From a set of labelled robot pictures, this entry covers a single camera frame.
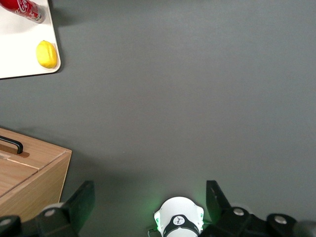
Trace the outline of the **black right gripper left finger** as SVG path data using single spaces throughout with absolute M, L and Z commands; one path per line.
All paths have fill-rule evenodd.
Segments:
M 84 181 L 66 201 L 45 207 L 22 222 L 18 215 L 0 218 L 2 237 L 78 237 L 95 205 L 93 181 Z

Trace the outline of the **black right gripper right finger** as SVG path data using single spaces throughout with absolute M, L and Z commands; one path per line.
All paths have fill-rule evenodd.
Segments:
M 215 180 L 206 181 L 206 207 L 211 218 L 203 237 L 314 237 L 315 221 L 297 221 L 272 213 L 262 220 L 239 206 L 231 206 Z

